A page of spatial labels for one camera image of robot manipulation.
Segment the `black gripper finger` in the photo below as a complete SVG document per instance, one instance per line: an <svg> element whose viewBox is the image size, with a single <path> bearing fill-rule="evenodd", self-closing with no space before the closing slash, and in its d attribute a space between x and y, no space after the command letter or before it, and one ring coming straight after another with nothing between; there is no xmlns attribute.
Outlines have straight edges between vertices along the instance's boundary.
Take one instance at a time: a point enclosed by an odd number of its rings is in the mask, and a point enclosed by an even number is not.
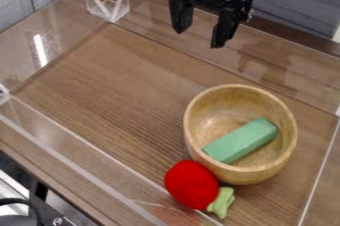
<svg viewBox="0 0 340 226"><path fill-rule="evenodd" d="M243 7L227 6L219 13L216 25L212 29L211 46L221 48L228 40L233 38L240 22L248 20L248 13Z"/></svg>
<svg viewBox="0 0 340 226"><path fill-rule="evenodd" d="M192 24L193 5L191 0L169 0L171 25L175 31L183 33Z"/></svg>

